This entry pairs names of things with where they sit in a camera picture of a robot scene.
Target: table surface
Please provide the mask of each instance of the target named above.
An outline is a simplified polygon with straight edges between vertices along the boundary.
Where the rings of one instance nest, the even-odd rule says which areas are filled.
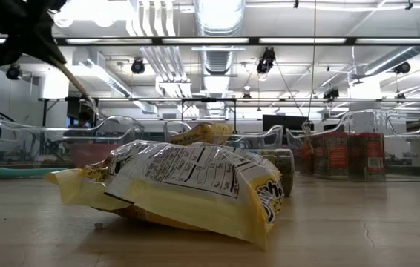
[[[103,223],[97,230],[95,223]],[[0,179],[0,266],[420,266],[420,182],[300,177],[269,250],[210,232],[62,205],[41,179]]]

